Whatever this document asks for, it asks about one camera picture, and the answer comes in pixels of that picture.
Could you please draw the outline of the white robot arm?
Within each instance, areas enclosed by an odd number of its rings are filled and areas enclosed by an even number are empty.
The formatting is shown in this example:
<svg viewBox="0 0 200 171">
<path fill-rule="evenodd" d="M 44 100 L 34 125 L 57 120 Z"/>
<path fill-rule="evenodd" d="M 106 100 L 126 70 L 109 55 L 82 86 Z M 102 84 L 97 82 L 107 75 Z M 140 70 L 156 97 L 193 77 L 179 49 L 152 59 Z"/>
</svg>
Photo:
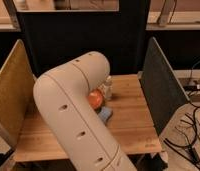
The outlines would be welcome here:
<svg viewBox="0 0 200 171">
<path fill-rule="evenodd" d="M 87 96 L 110 73 L 106 57 L 88 52 L 37 78 L 38 111 L 77 171 L 137 171 Z"/>
</svg>

